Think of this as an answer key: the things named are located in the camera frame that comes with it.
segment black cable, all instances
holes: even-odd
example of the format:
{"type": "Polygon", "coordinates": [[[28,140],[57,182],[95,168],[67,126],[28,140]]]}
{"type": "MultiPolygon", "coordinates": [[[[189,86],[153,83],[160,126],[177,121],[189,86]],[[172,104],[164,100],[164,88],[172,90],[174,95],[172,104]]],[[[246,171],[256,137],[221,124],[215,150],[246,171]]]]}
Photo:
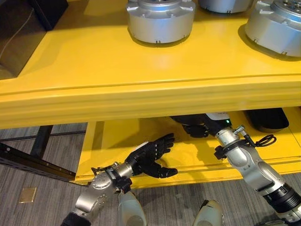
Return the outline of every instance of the black cable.
{"type": "Polygon", "coordinates": [[[256,147],[266,147],[266,146],[272,145],[276,141],[277,141],[277,138],[273,134],[269,134],[269,135],[265,136],[264,138],[262,138],[261,140],[257,141],[255,143],[255,146],[256,147]]]}

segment yellow surface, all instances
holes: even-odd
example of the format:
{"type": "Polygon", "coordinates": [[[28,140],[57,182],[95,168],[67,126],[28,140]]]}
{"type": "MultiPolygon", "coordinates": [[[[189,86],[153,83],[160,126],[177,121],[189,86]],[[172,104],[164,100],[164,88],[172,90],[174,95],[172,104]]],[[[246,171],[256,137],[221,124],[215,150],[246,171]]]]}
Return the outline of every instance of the yellow surface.
{"type": "Polygon", "coordinates": [[[291,119],[289,129],[301,146],[301,108],[288,107],[284,109],[284,112],[286,114],[286,117],[291,119]]]}
{"type": "Polygon", "coordinates": [[[301,105],[301,62],[256,51],[248,14],[197,7],[190,37],[160,48],[132,40],[126,2],[70,1],[21,74],[0,81],[0,129],[301,105]]]}
{"type": "MultiPolygon", "coordinates": [[[[291,125],[300,121],[299,108],[288,109],[291,125]]],[[[244,124],[254,141],[267,135],[253,129],[243,112],[231,112],[234,126],[244,124]]],[[[296,132],[300,133],[301,125],[296,132]]],[[[91,167],[105,167],[114,161],[123,162],[136,146],[152,141],[167,133],[175,134],[172,151],[158,162],[176,167],[178,175],[165,179],[139,175],[133,178],[133,187],[169,186],[209,181],[240,179],[240,173],[227,160],[217,160],[214,149],[219,144],[214,137],[195,139],[188,136],[181,125],[168,117],[91,122],[79,161],[75,183],[86,184],[93,178],[91,167]]],[[[268,147],[257,148],[260,156],[279,173],[301,172],[301,147],[290,128],[275,134],[277,142],[268,147]]]]}

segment brass floor plate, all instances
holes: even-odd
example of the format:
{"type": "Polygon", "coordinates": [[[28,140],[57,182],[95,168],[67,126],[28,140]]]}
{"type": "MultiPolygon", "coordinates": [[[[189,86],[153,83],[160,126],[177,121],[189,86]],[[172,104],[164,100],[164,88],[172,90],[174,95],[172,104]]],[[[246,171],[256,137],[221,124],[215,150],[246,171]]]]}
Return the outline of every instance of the brass floor plate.
{"type": "Polygon", "coordinates": [[[33,202],[37,187],[26,187],[22,189],[19,203],[33,202]]]}

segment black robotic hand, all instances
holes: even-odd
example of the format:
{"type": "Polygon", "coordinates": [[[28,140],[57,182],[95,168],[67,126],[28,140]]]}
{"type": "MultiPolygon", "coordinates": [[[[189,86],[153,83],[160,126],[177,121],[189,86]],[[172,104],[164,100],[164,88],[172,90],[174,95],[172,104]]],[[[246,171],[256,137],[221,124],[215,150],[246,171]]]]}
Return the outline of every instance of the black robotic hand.
{"type": "Polygon", "coordinates": [[[178,173],[177,169],[161,167],[155,160],[170,152],[174,146],[174,134],[167,134],[153,142],[143,143],[125,160],[132,166],[133,175],[145,173],[154,178],[168,178],[178,173]]]}

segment lower shelf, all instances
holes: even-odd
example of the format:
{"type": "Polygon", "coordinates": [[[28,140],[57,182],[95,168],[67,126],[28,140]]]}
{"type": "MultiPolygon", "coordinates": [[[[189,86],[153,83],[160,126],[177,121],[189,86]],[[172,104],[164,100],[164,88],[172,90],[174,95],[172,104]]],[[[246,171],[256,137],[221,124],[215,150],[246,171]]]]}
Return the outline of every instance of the lower shelf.
{"type": "MultiPolygon", "coordinates": [[[[284,109],[290,127],[275,134],[277,142],[258,148],[260,156],[280,174],[301,172],[301,109],[284,109]]],[[[230,112],[232,124],[243,124],[254,141],[267,135],[253,129],[243,112],[230,112]]],[[[136,146],[167,133],[175,135],[171,152],[159,161],[163,166],[177,168],[176,176],[157,179],[147,175],[132,178],[132,188],[171,186],[222,180],[241,179],[227,160],[217,160],[214,137],[191,138],[181,125],[168,117],[90,122],[74,183],[86,185],[94,177],[91,167],[105,167],[123,162],[136,146]]]]}

